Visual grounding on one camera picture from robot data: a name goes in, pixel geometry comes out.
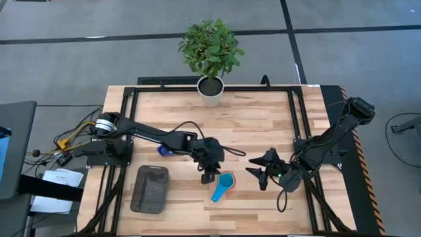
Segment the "grey mesh basket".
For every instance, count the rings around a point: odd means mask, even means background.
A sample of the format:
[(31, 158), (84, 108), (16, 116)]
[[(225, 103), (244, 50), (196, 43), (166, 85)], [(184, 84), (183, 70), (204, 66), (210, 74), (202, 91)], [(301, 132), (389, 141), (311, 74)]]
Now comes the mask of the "grey mesh basket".
[(130, 209), (136, 213), (157, 215), (164, 210), (170, 183), (166, 167), (142, 165), (137, 171)]

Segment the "white paper sheet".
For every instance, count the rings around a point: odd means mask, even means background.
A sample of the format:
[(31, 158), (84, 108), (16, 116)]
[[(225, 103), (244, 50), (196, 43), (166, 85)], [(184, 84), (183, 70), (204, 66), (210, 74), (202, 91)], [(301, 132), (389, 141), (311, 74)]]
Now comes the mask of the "white paper sheet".
[(71, 187), (78, 187), (83, 177), (84, 174), (80, 172), (57, 169), (55, 171), (45, 171), (42, 180)]
[(36, 213), (69, 214), (72, 204), (72, 201), (36, 196), (30, 211)]

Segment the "red plastic measuring cup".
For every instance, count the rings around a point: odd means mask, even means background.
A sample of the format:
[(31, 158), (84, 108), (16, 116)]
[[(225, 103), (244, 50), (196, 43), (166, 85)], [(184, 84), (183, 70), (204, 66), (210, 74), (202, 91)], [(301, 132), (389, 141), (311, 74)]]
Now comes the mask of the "red plastic measuring cup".
[(218, 177), (217, 190), (232, 190), (235, 186), (236, 179), (232, 171), (222, 172)]

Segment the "green plant in white pot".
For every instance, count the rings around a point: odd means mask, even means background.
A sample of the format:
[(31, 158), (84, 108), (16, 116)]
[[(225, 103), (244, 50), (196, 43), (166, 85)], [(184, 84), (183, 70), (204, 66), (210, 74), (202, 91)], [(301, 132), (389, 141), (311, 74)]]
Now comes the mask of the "green plant in white pot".
[(178, 52), (190, 71), (199, 75), (196, 88), (207, 107), (220, 103), (224, 75), (239, 67), (239, 57), (245, 55), (234, 33), (221, 19), (189, 26), (178, 44)]

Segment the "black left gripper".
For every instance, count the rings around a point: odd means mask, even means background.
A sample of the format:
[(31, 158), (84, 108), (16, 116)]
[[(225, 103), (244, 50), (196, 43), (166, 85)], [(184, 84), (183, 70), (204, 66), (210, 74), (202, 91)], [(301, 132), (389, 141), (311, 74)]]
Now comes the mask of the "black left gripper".
[(209, 137), (194, 141), (193, 160), (198, 162), (197, 170), (203, 172), (201, 183), (214, 182), (215, 175), (221, 174), (220, 163), (224, 161), (224, 149), (216, 138)]

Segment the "small dark blue measuring cup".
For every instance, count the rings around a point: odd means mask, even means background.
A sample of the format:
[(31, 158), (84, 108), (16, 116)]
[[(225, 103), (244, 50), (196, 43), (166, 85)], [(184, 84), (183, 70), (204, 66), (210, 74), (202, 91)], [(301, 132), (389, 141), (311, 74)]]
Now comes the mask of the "small dark blue measuring cup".
[(175, 153), (173, 151), (170, 151), (169, 149), (167, 149), (166, 147), (164, 147), (163, 145), (160, 145), (157, 148), (157, 152), (159, 153), (159, 155), (161, 155), (162, 157), (166, 157), (166, 156), (171, 156), (171, 155), (175, 155)]

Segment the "light blue measuring cup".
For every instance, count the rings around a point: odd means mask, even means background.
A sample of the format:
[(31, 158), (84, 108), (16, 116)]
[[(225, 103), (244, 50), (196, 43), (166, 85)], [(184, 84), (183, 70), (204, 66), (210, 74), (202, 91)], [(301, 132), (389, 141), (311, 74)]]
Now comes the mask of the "light blue measuring cup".
[(232, 172), (223, 172), (218, 177), (218, 183), (215, 187), (211, 200), (215, 203), (218, 202), (228, 190), (231, 190), (234, 187), (234, 185), (234, 174)]

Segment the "grey desk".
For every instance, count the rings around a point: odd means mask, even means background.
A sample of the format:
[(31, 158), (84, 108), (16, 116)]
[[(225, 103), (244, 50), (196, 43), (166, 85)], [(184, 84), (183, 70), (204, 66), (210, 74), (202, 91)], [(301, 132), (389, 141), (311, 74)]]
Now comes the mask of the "grey desk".
[(0, 151), (0, 156), (5, 154), (0, 200), (11, 199), (17, 193), (36, 106), (35, 101), (0, 104), (0, 126), (11, 129), (6, 152)]

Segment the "black floor grate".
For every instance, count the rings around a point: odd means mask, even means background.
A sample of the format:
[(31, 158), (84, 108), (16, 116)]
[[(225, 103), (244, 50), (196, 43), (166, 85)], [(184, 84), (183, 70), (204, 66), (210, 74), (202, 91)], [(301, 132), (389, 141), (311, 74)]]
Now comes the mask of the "black floor grate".
[(195, 85), (199, 76), (150, 76), (138, 77), (137, 85)]

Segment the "grey chair base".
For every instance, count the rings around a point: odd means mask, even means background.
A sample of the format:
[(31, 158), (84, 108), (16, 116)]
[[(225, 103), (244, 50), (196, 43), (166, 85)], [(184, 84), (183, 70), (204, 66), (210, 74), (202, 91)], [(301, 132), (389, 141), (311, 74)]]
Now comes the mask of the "grey chair base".
[(407, 130), (415, 129), (418, 137), (421, 139), (421, 116), (410, 119), (401, 125), (391, 126), (391, 130), (394, 134), (401, 134)]

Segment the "black mat with hazard stripe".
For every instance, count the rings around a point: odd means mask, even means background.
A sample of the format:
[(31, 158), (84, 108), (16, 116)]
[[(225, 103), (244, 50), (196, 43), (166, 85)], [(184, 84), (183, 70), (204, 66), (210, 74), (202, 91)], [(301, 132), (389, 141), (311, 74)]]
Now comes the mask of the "black mat with hazard stripe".
[(320, 171), (328, 203), (349, 228), (363, 234), (384, 235), (384, 223), (357, 131), (346, 134), (335, 149), (347, 153), (341, 157), (341, 170), (324, 165)]

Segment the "small black power box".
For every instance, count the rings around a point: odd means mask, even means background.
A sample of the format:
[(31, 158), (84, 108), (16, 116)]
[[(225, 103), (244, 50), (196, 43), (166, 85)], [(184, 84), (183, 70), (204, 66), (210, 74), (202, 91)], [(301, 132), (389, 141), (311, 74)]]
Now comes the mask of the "small black power box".
[(73, 156), (70, 153), (60, 153), (57, 155), (56, 164), (60, 167), (64, 167), (72, 158)]

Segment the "blue panel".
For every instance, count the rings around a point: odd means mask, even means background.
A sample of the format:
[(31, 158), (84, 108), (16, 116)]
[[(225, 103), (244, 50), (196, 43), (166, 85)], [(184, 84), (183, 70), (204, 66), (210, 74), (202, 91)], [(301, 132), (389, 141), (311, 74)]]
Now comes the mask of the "blue panel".
[(5, 170), (7, 150), (11, 135), (12, 132), (10, 129), (0, 126), (0, 183)]

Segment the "black bar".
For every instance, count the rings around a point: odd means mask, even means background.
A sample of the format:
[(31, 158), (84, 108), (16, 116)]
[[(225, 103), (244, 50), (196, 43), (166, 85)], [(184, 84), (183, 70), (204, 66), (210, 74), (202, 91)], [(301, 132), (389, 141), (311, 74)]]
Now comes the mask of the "black bar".
[(21, 175), (17, 194), (31, 194), (66, 201), (81, 201), (83, 190), (64, 184), (42, 180), (32, 176)]

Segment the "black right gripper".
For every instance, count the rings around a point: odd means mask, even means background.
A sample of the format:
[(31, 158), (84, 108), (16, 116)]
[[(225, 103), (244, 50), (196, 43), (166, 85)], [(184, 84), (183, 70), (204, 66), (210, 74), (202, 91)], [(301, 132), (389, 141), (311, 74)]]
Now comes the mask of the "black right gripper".
[[(286, 192), (294, 192), (299, 187), (304, 172), (295, 165), (291, 165), (282, 160), (275, 162), (275, 160), (276, 149), (271, 147), (262, 157), (250, 159), (249, 162), (263, 167), (268, 165), (269, 176), (277, 178), (278, 184)], [(258, 179), (260, 190), (266, 190), (268, 175), (261, 168), (255, 169), (246, 167), (245, 170)]]

